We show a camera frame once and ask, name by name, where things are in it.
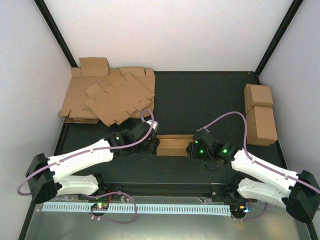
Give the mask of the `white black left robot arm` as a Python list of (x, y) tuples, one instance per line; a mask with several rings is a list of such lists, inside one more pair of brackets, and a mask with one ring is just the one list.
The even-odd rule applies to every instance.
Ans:
[(32, 201), (41, 204), (56, 196), (74, 194), (103, 199), (108, 188), (97, 174), (79, 176), (76, 173), (138, 153), (152, 154), (159, 144), (156, 135), (158, 125), (156, 121), (148, 120), (132, 130), (113, 132), (94, 144), (69, 153), (51, 157), (44, 153), (36, 155), (25, 175)]

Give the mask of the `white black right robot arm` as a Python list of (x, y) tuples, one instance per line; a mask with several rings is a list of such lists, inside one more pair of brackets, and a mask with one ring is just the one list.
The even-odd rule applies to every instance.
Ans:
[(285, 209), (294, 219), (310, 223), (320, 206), (320, 186), (315, 176), (306, 170), (290, 171), (264, 161), (244, 148), (231, 143), (220, 143), (207, 130), (200, 130), (186, 147), (189, 158), (229, 163), (237, 172), (247, 175), (227, 189), (234, 202), (254, 199)]

